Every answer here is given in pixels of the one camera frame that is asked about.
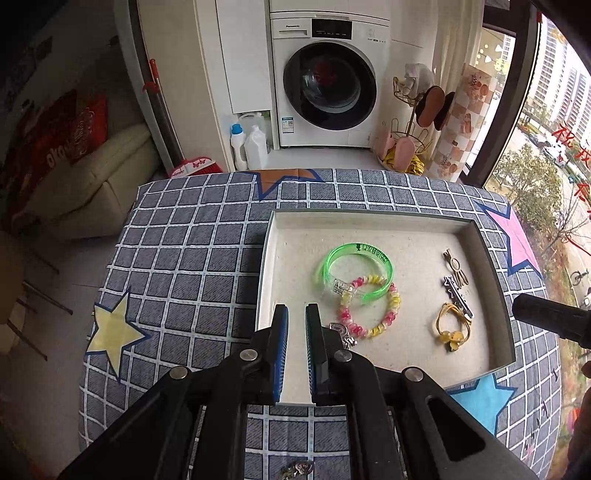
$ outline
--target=beaded bracelet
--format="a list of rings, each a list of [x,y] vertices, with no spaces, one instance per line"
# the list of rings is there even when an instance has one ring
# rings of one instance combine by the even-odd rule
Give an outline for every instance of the beaded bracelet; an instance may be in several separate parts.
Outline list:
[[[384,285],[387,286],[388,279],[381,277],[380,275],[368,275],[367,277],[359,277],[351,282],[351,285],[354,288],[359,288],[361,285],[365,284],[383,287]],[[400,294],[394,283],[390,283],[387,290],[388,311],[378,325],[369,330],[353,322],[351,312],[349,311],[352,295],[348,291],[343,292],[340,300],[338,319],[340,323],[347,327],[350,335],[355,335],[358,338],[371,338],[378,336],[386,328],[392,325],[392,322],[396,319],[396,315],[398,314],[398,309],[400,308]]]

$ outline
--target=white cabinet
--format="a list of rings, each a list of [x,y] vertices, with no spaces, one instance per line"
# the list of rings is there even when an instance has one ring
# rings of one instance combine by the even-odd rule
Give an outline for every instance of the white cabinet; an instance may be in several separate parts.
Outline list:
[[[265,0],[216,0],[233,113],[271,110]]]

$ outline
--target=pink star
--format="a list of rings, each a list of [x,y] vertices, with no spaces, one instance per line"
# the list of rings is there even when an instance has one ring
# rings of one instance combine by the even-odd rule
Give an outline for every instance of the pink star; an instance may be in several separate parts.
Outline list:
[[[481,203],[478,203],[478,206],[496,223],[507,237],[507,275],[513,275],[518,270],[529,266],[542,278],[534,251],[531,249],[530,243],[527,241],[525,232],[511,205],[507,206],[507,213],[491,209]]]

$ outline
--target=curtain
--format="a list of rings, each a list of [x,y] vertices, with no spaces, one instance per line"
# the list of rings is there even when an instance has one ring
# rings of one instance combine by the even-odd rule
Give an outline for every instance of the curtain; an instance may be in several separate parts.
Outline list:
[[[446,94],[455,91],[462,76],[464,63],[474,66],[480,32],[484,0],[439,0],[437,15],[437,37],[431,69],[435,85]],[[426,167],[439,139],[439,132],[430,127],[427,141],[431,145],[423,155]]]

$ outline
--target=grid-patterned tablecloth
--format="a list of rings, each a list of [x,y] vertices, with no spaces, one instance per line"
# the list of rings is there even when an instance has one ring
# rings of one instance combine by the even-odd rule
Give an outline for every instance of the grid-patterned tablecloth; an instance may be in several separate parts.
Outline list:
[[[171,367],[211,367],[248,343],[273,209],[376,209],[473,219],[509,312],[519,293],[545,296],[533,269],[507,276],[505,236],[476,202],[507,209],[504,198],[484,190],[372,170],[307,170],[300,178],[214,174],[142,186],[96,301],[113,307],[129,290],[129,317],[150,338],[124,352],[120,381],[105,355],[85,357],[80,448]],[[517,361],[495,376],[500,385],[517,390],[498,417],[496,434],[545,478],[560,421],[557,339],[511,320]],[[314,459],[314,480],[350,478],[343,407],[252,406],[249,412],[247,478],[276,479],[295,458]]]

